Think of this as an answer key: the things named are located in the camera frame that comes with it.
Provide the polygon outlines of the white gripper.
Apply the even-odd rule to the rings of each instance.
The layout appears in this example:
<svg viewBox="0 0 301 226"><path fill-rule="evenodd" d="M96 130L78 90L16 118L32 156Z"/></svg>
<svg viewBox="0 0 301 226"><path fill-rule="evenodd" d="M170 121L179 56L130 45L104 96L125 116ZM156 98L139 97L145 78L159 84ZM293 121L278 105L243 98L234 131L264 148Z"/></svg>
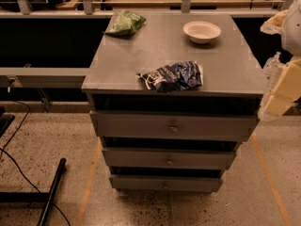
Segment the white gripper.
<svg viewBox="0 0 301 226"><path fill-rule="evenodd" d="M275 35L280 34L288 10L282 10L265 21L260 31ZM264 112L270 116L282 116L301 97L301 59L288 62L282 69L276 85L264 106Z"/></svg>

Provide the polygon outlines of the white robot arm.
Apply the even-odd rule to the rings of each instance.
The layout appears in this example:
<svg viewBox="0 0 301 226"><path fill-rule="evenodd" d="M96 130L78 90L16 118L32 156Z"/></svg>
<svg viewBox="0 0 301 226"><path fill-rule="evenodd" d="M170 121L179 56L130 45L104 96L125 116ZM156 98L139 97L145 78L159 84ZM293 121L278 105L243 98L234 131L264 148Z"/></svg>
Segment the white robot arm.
<svg viewBox="0 0 301 226"><path fill-rule="evenodd" d="M267 90L261 100L258 116L261 121L272 121L282 116L301 98L301 1L274 15L261 26L265 34L279 34L281 47L293 55L285 64L276 54L266 61Z"/></svg>

